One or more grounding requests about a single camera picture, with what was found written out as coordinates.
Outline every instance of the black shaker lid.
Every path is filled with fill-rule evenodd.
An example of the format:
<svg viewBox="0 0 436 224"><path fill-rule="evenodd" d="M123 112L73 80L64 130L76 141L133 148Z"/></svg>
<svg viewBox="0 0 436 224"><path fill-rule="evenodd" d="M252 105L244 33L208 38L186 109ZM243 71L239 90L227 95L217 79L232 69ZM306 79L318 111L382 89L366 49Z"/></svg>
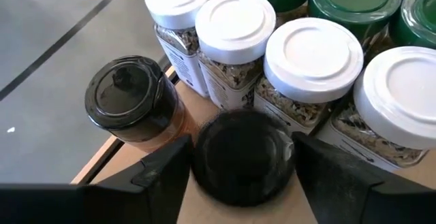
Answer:
<svg viewBox="0 0 436 224"><path fill-rule="evenodd" d="M146 57L111 61L88 85L85 108L89 118L103 129L121 129L147 116L162 75L158 64Z"/></svg>
<svg viewBox="0 0 436 224"><path fill-rule="evenodd" d="M256 110L222 112L200 130L192 166L198 184L233 206L269 200L294 171L294 145L284 131Z"/></svg>

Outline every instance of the gray floor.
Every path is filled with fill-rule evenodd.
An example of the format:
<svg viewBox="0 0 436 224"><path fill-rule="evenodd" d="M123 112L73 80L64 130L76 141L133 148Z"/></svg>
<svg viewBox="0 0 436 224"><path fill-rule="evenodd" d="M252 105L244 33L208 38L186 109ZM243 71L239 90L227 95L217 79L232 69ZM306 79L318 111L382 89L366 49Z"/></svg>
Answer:
<svg viewBox="0 0 436 224"><path fill-rule="evenodd" d="M100 1L0 0L1 88ZM129 54L164 52L144 0L113 0L1 101L0 182L71 181L109 137L84 111L88 82Z"/></svg>

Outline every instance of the white label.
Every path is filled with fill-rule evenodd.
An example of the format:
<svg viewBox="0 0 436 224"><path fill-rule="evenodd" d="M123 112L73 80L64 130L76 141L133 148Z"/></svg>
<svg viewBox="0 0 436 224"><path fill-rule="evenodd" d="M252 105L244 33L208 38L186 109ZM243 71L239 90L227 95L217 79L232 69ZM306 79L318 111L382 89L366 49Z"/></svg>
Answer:
<svg viewBox="0 0 436 224"><path fill-rule="evenodd" d="M265 100L263 97L254 93L254 108L264 111L265 113L271 115L274 118L278 118L279 121L285 126L288 135L292 132L301 131L303 133L309 134L315 127L304 127L297 123L294 119L290 118L287 114L282 112L276 106L272 105L269 101Z"/></svg>
<svg viewBox="0 0 436 224"><path fill-rule="evenodd" d="M338 131L333 127L331 119L329 119L328 122L322 127L320 132L317 133L316 138L336 146L345 152L349 152L363 159L367 163L380 167L383 170L393 172L399 169L397 165L389 162L388 160L379 156L377 153L374 153L373 151Z"/></svg>
<svg viewBox="0 0 436 224"><path fill-rule="evenodd" d="M203 74L198 65L197 54L187 56L160 37L157 37L157 39L176 70L178 77L201 96L208 97L206 83L204 82Z"/></svg>
<svg viewBox="0 0 436 224"><path fill-rule="evenodd" d="M199 61L201 70L206 80L212 102L219 108L231 110L253 105L254 85L257 78L241 89L230 88L223 80L209 70L205 64Z"/></svg>

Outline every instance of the black line on floor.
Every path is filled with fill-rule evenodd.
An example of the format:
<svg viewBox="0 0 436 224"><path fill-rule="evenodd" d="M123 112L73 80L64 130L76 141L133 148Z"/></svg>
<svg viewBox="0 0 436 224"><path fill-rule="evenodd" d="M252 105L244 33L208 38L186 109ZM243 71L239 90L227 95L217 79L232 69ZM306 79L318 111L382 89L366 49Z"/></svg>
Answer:
<svg viewBox="0 0 436 224"><path fill-rule="evenodd" d="M13 79L5 88L0 91L0 101L5 99L12 91L22 84L33 72L42 66L56 51L64 46L68 40L73 38L84 26L88 24L96 15L98 15L112 0L102 0L86 16L79 20L64 36L47 49L36 61L34 61L26 70Z"/></svg>

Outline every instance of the black jar lid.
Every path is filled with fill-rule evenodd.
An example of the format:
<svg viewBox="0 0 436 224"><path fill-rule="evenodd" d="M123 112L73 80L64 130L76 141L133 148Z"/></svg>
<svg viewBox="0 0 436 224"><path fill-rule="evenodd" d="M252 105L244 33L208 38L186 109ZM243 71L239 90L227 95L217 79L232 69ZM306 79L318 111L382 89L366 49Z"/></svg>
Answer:
<svg viewBox="0 0 436 224"><path fill-rule="evenodd" d="M85 108L97 126L122 140L141 142L169 125L177 99L172 89L152 59L121 57L94 75Z"/></svg>
<svg viewBox="0 0 436 224"><path fill-rule="evenodd" d="M284 131L256 110L222 112L200 130L192 166L198 184L232 206L268 201L294 171L294 145Z"/></svg>

